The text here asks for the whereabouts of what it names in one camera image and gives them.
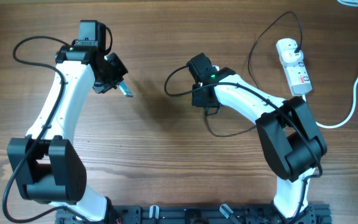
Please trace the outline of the blue screen Galaxy smartphone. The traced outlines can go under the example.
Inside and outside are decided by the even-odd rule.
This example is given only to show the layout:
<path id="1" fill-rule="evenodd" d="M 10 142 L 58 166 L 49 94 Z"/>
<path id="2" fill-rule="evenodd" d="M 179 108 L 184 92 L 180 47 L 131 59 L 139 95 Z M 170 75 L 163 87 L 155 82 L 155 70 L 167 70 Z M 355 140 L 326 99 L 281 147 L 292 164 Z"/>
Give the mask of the blue screen Galaxy smartphone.
<path id="1" fill-rule="evenodd" d="M 132 98 L 134 96 L 133 93 L 131 92 L 131 90 L 129 89 L 129 87 L 125 84 L 124 81 L 121 81 L 118 84 L 118 87 L 122 91 L 122 93 L 123 93 L 123 95 L 125 97 Z"/>

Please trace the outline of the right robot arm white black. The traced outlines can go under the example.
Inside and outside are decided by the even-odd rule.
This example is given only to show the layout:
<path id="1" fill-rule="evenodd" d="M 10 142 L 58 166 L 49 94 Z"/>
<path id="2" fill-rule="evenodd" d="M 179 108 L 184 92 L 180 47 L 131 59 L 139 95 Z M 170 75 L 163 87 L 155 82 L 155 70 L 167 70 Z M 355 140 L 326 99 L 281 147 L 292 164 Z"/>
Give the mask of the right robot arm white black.
<path id="1" fill-rule="evenodd" d="M 194 78 L 192 104 L 204 108 L 228 106 L 256 126 L 265 160 L 277 175 L 273 204 L 288 222 L 295 223 L 308 206 L 311 179 L 321 177 L 321 158 L 327 145 L 306 102 L 286 100 L 245 82 L 234 70 L 212 65 L 200 53 L 186 67 Z"/>

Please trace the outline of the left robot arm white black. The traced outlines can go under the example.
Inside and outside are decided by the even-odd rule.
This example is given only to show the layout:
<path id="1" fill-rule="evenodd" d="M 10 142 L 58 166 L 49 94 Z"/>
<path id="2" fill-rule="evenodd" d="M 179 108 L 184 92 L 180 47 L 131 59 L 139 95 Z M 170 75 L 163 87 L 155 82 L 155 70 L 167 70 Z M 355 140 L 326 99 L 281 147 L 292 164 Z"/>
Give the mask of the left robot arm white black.
<path id="1" fill-rule="evenodd" d="M 127 68 L 112 52 L 112 33 L 102 22 L 82 20 L 79 36 L 63 42 L 52 67 L 55 78 L 34 124 L 23 138 L 7 146 L 12 167 L 8 187 L 17 185 L 21 197 L 49 204 L 80 223 L 120 223 L 122 218 L 108 197 L 86 183 L 87 173 L 73 147 L 79 115 L 90 91 L 103 94 L 120 89 Z"/>

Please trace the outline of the white USB charger plug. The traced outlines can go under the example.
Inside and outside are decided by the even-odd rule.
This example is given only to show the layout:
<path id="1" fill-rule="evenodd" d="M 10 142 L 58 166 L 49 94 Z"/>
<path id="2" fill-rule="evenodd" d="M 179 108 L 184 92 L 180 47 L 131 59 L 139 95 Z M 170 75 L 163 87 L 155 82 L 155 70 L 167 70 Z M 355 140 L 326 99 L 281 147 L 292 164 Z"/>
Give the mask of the white USB charger plug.
<path id="1" fill-rule="evenodd" d="M 300 50 L 299 52 L 295 52 L 294 50 L 285 50 L 282 51 L 279 59 L 281 64 L 284 67 L 292 67 L 298 65 L 303 61 L 303 52 Z"/>

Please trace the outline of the white power strip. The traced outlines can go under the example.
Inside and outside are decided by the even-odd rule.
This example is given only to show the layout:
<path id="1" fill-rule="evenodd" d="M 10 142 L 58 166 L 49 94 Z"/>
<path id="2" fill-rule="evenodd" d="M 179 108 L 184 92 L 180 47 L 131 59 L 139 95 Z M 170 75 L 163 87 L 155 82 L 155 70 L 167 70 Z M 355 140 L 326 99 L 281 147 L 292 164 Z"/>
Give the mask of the white power strip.
<path id="1" fill-rule="evenodd" d="M 282 51 L 294 50 L 299 52 L 299 46 L 297 42 L 290 38 L 280 39 L 276 43 L 278 57 Z M 283 67 L 288 86 L 293 96 L 303 96 L 309 93 L 313 88 L 310 82 L 309 75 L 306 71 L 304 61 L 300 62 L 296 66 Z"/>

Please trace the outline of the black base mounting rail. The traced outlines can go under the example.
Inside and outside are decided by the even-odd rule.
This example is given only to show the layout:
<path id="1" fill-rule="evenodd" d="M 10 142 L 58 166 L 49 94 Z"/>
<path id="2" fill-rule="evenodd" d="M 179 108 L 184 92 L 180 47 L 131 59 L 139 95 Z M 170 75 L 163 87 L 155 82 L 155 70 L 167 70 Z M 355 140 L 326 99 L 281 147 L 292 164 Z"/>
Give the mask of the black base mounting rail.
<path id="1" fill-rule="evenodd" d="M 230 212 L 219 207 L 151 207 L 115 206 L 115 220 L 111 223 L 288 223 L 272 204 L 253 204 L 243 207 L 229 206 Z M 86 223 L 74 215 L 58 210 L 55 223 Z M 295 223 L 333 223 L 328 204 L 309 203 Z"/>

